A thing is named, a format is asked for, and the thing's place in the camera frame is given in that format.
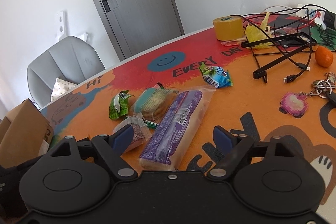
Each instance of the power strip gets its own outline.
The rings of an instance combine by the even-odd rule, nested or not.
[[[304,5],[303,4],[298,4],[297,7],[298,8],[302,8]],[[315,10],[317,10],[318,8],[315,6],[307,6],[307,8],[309,9],[309,14]],[[307,9],[302,9],[296,12],[296,16],[298,17],[306,17],[307,16]],[[309,20],[312,20],[314,18],[314,16],[316,15],[317,12],[312,13],[311,15],[309,15]],[[320,16],[317,16],[314,20],[314,22],[318,25],[321,25],[321,29],[325,30],[326,29],[326,25],[324,24],[323,20],[324,20],[324,15],[325,12],[320,11]]]

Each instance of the black cable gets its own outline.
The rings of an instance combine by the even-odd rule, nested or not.
[[[307,9],[307,16],[309,17],[312,13],[308,13],[309,12],[309,9]],[[259,26],[257,26],[256,24],[254,24],[253,22],[251,22],[249,19],[245,18],[244,16],[242,15],[230,15],[230,16],[238,16],[238,17],[241,17],[243,18],[245,21],[249,22],[250,24],[252,24],[253,26],[255,26],[257,29],[259,29],[260,31],[263,32],[264,35],[266,35],[266,37],[273,43],[273,45],[278,49],[279,52],[282,53],[282,55],[288,59],[290,62],[292,62],[293,64],[295,64],[296,66],[299,66],[297,62],[293,61],[290,57],[288,57],[281,49],[280,47],[278,47],[278,45],[273,41],[273,39],[264,31],[262,30]]]
[[[303,64],[301,64],[301,63],[298,63],[298,62],[295,62],[295,61],[293,61],[291,58],[289,58],[279,47],[278,47],[278,45],[271,39],[271,37],[264,31],[264,30],[262,30],[260,27],[258,27],[256,24],[254,24],[253,22],[251,22],[249,19],[247,19],[247,18],[245,18],[245,16],[242,16],[242,15],[231,15],[231,16],[238,16],[238,17],[241,17],[241,18],[243,18],[244,19],[244,21],[247,21],[247,22],[249,22],[250,24],[252,24],[253,26],[255,26],[257,29],[259,29],[272,43],[273,43],[273,45],[283,54],[283,56],[284,57],[286,57],[286,59],[288,59],[289,61],[291,61],[293,64],[295,64],[296,66],[298,66],[298,67],[300,67],[302,70],[301,70],[301,72],[299,72],[297,75],[290,75],[290,76],[288,76],[288,77],[285,77],[284,78],[284,81],[285,82],[289,82],[289,81],[287,81],[287,80],[289,80],[290,79],[290,81],[294,81],[296,78],[298,78],[300,75],[302,75],[303,73],[304,73],[304,71],[305,70],[307,70],[307,68],[308,68],[308,66],[309,66],[309,63],[310,63],[310,60],[311,60],[311,54],[312,54],[312,37],[311,37],[311,32],[310,32],[310,20],[309,20],[309,16],[311,15],[311,14],[313,14],[313,13],[315,13],[315,12],[317,12],[317,10],[314,10],[313,12],[311,12],[311,13],[309,13],[309,9],[308,8],[306,8],[307,6],[313,6],[313,5],[305,5],[304,7],[301,7],[301,8],[297,8],[298,10],[302,10],[302,9],[307,9],[307,18],[308,18],[308,31],[309,31],[309,39],[310,39],[310,54],[309,54],[309,58],[308,58],[308,61],[307,61],[307,63],[306,63],[306,65],[304,65],[303,67],[302,67],[302,65]],[[304,19],[304,18],[306,18],[306,17],[303,17],[303,18],[300,18],[299,20],[296,20],[296,21],[294,21],[294,22],[291,22],[290,24],[287,24],[287,25],[285,25],[285,26],[282,26],[282,27],[280,27],[280,28],[277,28],[277,29],[281,29],[281,28],[283,28],[283,27],[286,27],[286,26],[288,26],[288,25],[292,25],[293,23],[295,23],[295,22],[298,22],[298,21],[301,21],[302,19]]]
[[[311,60],[311,54],[313,52],[313,45],[312,45],[312,39],[311,39],[311,32],[310,32],[310,22],[308,21],[308,32],[309,32],[309,40],[310,40],[310,51],[309,51],[309,57],[308,57],[308,61],[307,64],[305,65],[305,68],[302,69],[296,76],[295,78],[298,78],[300,75],[302,75],[305,70],[308,68],[310,60]]]
[[[322,8],[322,9],[324,9],[324,10],[316,9],[316,10],[314,10],[313,12],[311,12],[310,14],[308,14],[308,13],[309,13],[309,9],[306,8],[307,6],[316,6],[316,7],[320,7],[320,8]],[[318,5],[308,4],[308,5],[302,6],[301,8],[291,8],[291,9],[280,10],[280,11],[277,11],[277,12],[274,12],[274,13],[270,13],[270,15],[291,15],[291,14],[295,14],[295,13],[297,13],[298,11],[300,11],[300,10],[302,10],[302,9],[307,9],[307,15],[306,15],[305,17],[302,17],[302,18],[300,18],[300,19],[298,19],[298,20],[295,20],[295,21],[293,21],[293,22],[291,22],[291,23],[289,23],[289,24],[280,26],[280,27],[276,28],[275,30],[279,30],[279,29],[281,29],[281,28],[284,28],[284,27],[287,27],[287,26],[289,26],[289,25],[292,25],[292,24],[294,24],[294,23],[296,23],[296,22],[299,22],[299,21],[301,21],[302,19],[305,19],[305,18],[308,18],[308,21],[309,21],[309,16],[310,16],[312,13],[314,13],[314,12],[318,12],[318,11],[325,12],[325,11],[327,10],[327,9],[325,9],[324,7],[321,7],[321,6],[318,6]],[[295,12],[291,12],[291,13],[288,13],[288,14],[283,14],[283,13],[280,14],[280,12],[286,12],[286,11],[291,11],[291,10],[297,10],[297,11],[295,11]],[[254,14],[254,15],[258,15],[258,16],[257,16],[257,17],[251,17],[251,18],[249,18],[249,19],[265,17],[265,14]]]

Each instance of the green candy wrapper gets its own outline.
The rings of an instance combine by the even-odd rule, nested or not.
[[[206,66],[202,62],[199,71],[202,73],[204,81],[216,88],[233,86],[229,72],[225,71],[222,67]]]
[[[110,103],[109,117],[111,120],[116,120],[128,113],[128,98],[132,95],[128,94],[129,90],[123,90],[112,98]]]

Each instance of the packaged bread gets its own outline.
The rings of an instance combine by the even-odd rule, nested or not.
[[[214,86],[204,86],[179,93],[140,155],[145,170],[179,167],[215,90]]]
[[[143,144],[151,137],[151,133],[140,113],[136,117],[128,117],[123,120],[113,129],[113,134],[128,124],[133,128],[133,141],[125,150],[125,153]]]
[[[146,89],[132,106],[133,115],[141,113],[145,120],[160,123],[178,93],[171,89]]]

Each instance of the cardboard box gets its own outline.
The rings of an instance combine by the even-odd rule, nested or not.
[[[45,154],[53,134],[32,101],[23,101],[0,123],[0,165],[9,168]]]

